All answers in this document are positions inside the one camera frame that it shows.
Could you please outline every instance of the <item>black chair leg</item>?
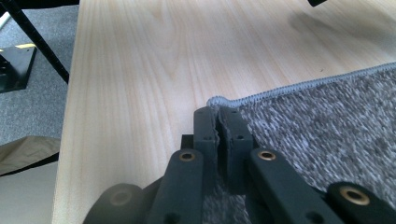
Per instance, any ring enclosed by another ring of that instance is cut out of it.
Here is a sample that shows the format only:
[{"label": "black chair leg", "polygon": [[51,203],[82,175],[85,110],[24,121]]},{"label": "black chair leg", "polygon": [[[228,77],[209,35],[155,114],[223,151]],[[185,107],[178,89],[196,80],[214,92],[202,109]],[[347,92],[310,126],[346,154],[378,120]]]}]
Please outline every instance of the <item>black chair leg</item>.
[{"label": "black chair leg", "polygon": [[9,15],[21,27],[21,29],[29,36],[37,48],[47,58],[52,67],[58,72],[59,76],[68,83],[69,73],[66,71],[62,63],[56,57],[47,42],[43,39],[41,34],[27,19],[26,15],[22,12],[21,8],[14,2],[14,0],[0,0],[0,3],[8,11]]}]

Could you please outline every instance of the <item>gray carpet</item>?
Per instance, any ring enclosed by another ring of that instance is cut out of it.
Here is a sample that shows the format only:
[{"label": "gray carpet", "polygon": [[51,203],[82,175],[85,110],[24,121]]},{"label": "gray carpet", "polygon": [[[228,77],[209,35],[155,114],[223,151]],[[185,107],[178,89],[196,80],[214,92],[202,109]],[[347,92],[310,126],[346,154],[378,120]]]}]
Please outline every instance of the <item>gray carpet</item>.
[{"label": "gray carpet", "polygon": [[[208,104],[236,107],[309,185],[354,182],[396,208],[396,63]],[[205,223],[231,222],[248,223],[243,198],[219,187],[205,199]]]},{"label": "gray carpet", "polygon": [[[78,6],[24,10],[69,71]],[[0,49],[32,43],[14,20],[0,30]],[[26,135],[61,137],[67,85],[37,52],[26,90],[0,94],[0,145]]]}]

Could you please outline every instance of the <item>light wood tabletop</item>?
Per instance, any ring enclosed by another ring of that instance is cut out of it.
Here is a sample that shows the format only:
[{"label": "light wood tabletop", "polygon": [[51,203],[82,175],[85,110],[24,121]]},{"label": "light wood tabletop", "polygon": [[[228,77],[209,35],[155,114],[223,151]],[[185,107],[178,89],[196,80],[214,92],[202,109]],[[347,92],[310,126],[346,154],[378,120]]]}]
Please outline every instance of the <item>light wood tabletop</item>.
[{"label": "light wood tabletop", "polygon": [[395,61],[394,0],[81,0],[53,223],[162,176],[210,97]]}]

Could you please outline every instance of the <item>black metal frame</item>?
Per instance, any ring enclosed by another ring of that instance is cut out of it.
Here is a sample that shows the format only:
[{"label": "black metal frame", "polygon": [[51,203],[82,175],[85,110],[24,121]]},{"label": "black metal frame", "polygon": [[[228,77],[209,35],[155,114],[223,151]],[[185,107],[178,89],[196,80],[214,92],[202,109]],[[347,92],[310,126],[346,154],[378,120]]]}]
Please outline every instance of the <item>black metal frame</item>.
[{"label": "black metal frame", "polygon": [[29,21],[26,15],[22,12],[21,8],[15,3],[14,0],[0,0],[0,4],[6,9],[9,15],[14,21],[21,27],[21,29],[29,36],[29,38],[35,43],[37,48],[47,58],[52,67],[58,72],[59,76],[64,82],[69,82],[69,73],[66,71],[62,63],[56,57],[50,46]]},{"label": "black metal frame", "polygon": [[0,93],[26,89],[35,52],[35,47],[2,49],[0,52]]}]

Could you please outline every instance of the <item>metal hole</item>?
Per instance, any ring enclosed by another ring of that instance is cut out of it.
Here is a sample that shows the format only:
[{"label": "metal hole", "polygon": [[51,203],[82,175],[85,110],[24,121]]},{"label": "metal hole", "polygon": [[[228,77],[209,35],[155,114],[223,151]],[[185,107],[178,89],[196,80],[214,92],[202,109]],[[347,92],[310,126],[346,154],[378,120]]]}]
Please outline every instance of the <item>metal hole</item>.
[{"label": "metal hole", "polygon": [[367,205],[370,203],[369,197],[358,189],[352,187],[341,187],[340,193],[345,199],[347,199],[351,203],[357,205]]},{"label": "metal hole", "polygon": [[168,213],[163,219],[163,224],[177,224],[180,221],[180,216],[176,213]]},{"label": "metal hole", "polygon": [[260,151],[258,155],[265,161],[273,161],[276,158],[276,155],[270,151]]},{"label": "metal hole", "polygon": [[306,219],[312,224],[324,223],[323,216],[317,212],[308,212],[305,214]]},{"label": "metal hole", "polygon": [[132,199],[132,193],[128,189],[120,189],[110,197],[110,203],[114,206],[123,206]]},{"label": "metal hole", "polygon": [[183,152],[179,156],[181,161],[193,161],[195,159],[195,155],[191,152]]}]

